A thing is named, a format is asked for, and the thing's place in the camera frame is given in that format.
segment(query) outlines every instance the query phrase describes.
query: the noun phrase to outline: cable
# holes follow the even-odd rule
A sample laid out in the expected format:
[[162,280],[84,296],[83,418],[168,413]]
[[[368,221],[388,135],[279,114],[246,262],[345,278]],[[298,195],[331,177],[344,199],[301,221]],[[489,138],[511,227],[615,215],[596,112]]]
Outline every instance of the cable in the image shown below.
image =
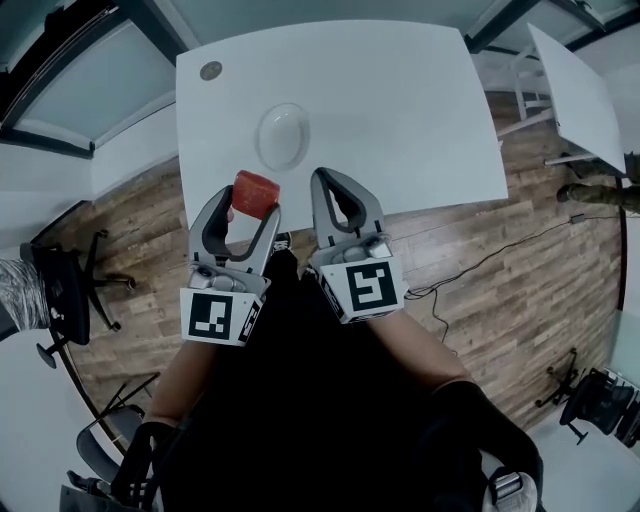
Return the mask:
[[[583,217],[582,220],[580,220],[579,222],[582,222],[582,221],[585,221],[585,220],[593,220],[593,219],[619,219],[619,218],[620,218],[620,216],[615,216],[615,217],[614,216],[612,216],[612,217]],[[638,219],[638,218],[640,218],[640,215],[635,215],[635,216],[634,215],[629,215],[629,216],[627,216],[627,218]],[[443,318],[439,317],[436,314],[436,305],[438,303],[438,288],[440,288],[441,286],[444,286],[445,284],[452,283],[453,281],[456,281],[457,279],[460,279],[462,276],[464,276],[468,272],[471,272],[472,270],[476,270],[483,263],[485,263],[489,259],[493,258],[494,256],[497,256],[501,252],[506,251],[507,249],[510,249],[512,247],[516,247],[518,245],[524,244],[526,242],[529,242],[530,240],[534,240],[536,238],[540,238],[541,236],[546,235],[547,233],[549,233],[550,231],[553,231],[554,229],[561,228],[562,226],[566,226],[568,224],[576,224],[576,223],[578,223],[578,222],[573,221],[573,220],[568,220],[566,222],[562,222],[560,224],[556,224],[553,227],[545,229],[541,233],[538,233],[538,234],[534,234],[535,232],[531,233],[531,234],[525,236],[524,238],[521,238],[517,242],[513,242],[513,243],[510,243],[510,244],[507,244],[507,245],[501,247],[500,249],[498,249],[497,251],[492,252],[491,254],[485,256],[484,258],[482,258],[475,265],[472,265],[471,267],[468,267],[468,268],[462,270],[460,273],[456,274],[455,276],[448,277],[447,279],[443,279],[442,281],[438,281],[436,283],[433,283],[430,286],[425,286],[423,288],[417,288],[415,290],[408,290],[407,293],[405,294],[404,298],[406,300],[421,300],[421,299],[424,299],[425,297],[428,297],[432,293],[435,295],[435,297],[433,299],[433,306],[431,307],[431,315],[433,316],[433,318],[435,318],[439,322],[443,323],[444,326],[445,326],[444,334],[442,335],[442,343],[444,343],[444,340],[447,337],[447,333],[449,332],[450,325],[446,320],[444,320]]]

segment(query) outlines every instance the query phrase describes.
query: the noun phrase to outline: red object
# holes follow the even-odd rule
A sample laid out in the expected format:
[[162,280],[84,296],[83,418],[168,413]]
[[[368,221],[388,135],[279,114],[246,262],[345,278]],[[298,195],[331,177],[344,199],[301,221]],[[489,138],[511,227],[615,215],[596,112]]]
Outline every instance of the red object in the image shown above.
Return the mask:
[[231,206],[234,210],[262,220],[279,197],[280,185],[264,176],[240,171],[233,182]]

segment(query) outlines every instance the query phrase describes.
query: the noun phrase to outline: camouflage pants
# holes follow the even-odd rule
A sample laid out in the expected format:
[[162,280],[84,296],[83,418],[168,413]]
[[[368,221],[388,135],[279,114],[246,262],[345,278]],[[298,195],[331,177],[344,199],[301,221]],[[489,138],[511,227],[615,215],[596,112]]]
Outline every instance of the camouflage pants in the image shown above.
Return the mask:
[[629,178],[633,185],[618,192],[614,187],[574,184],[569,186],[569,199],[583,203],[613,204],[627,211],[640,213],[640,155],[629,153],[624,156],[624,160],[626,176],[600,159],[573,162],[571,167],[580,178],[615,176]]

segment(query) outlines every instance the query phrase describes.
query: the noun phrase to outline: person's arm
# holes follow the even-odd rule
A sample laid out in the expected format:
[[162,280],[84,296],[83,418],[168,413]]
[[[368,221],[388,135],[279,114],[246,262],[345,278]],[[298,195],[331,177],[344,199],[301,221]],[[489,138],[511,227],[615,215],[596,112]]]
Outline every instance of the person's arm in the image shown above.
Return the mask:
[[213,343],[185,341],[160,376],[144,421],[180,423],[202,395],[217,350]]
[[404,310],[367,323],[391,355],[428,388],[472,381],[455,354]]

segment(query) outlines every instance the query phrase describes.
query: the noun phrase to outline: white table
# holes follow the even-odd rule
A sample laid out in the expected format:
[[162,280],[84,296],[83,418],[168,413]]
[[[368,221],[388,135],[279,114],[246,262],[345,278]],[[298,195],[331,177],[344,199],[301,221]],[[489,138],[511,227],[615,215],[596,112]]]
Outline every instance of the white table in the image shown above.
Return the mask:
[[[588,153],[548,160],[548,165],[598,157],[619,171],[626,172],[618,120],[602,78],[579,57],[540,29],[529,24],[529,31],[549,84],[552,108],[530,118],[525,113],[521,123],[499,132],[499,135],[502,137],[535,122],[555,118],[558,134]],[[526,50],[514,62],[521,61],[524,53],[530,52]],[[541,104],[523,103],[521,98],[520,94],[521,117],[526,108]]]
[[[217,76],[217,65],[203,70],[214,61]],[[358,180],[385,214],[507,197],[489,107],[455,29],[335,21],[212,43],[178,58],[177,113],[190,226],[241,169],[280,184],[282,230],[312,225],[320,166]],[[256,225],[237,216],[227,240]]]

